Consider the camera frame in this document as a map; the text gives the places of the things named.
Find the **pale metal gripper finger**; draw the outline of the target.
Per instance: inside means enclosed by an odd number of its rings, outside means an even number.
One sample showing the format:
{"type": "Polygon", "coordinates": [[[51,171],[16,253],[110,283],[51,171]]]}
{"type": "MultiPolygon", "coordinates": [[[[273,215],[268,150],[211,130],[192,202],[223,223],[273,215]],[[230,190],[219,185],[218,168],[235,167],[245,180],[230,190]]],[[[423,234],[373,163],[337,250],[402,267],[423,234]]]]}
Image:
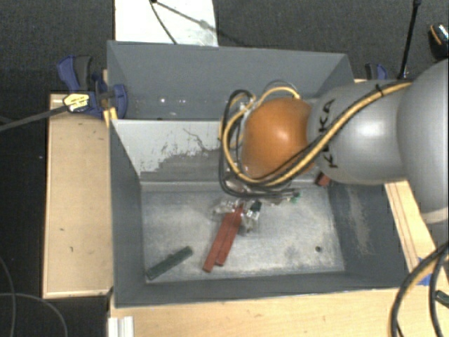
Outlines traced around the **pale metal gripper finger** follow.
{"type": "Polygon", "coordinates": [[[212,214],[214,216],[226,215],[228,213],[234,213],[239,206],[239,200],[222,200],[218,202],[212,208],[212,214]]]}
{"type": "Polygon", "coordinates": [[[242,215],[242,230],[243,233],[254,232],[258,226],[260,212],[248,209],[242,215]]]}

